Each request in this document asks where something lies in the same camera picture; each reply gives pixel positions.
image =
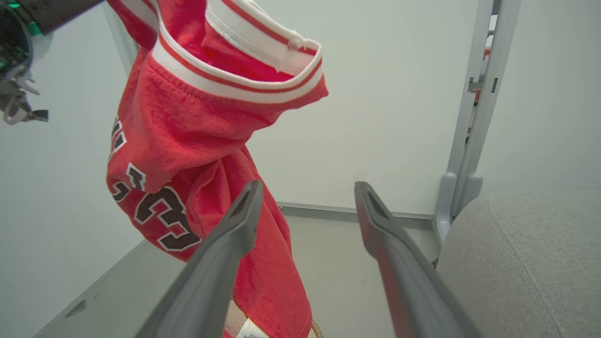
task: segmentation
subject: white panel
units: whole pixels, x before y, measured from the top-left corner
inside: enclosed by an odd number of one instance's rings
[[[140,243],[105,183],[126,75],[102,8],[32,70],[50,122],[0,124],[0,336],[29,338]]]
[[[462,97],[477,0],[262,0],[324,47],[330,96],[249,148],[276,200],[355,207],[370,182],[395,212],[433,214]]]
[[[523,1],[480,162],[481,195],[601,189],[601,2]]]

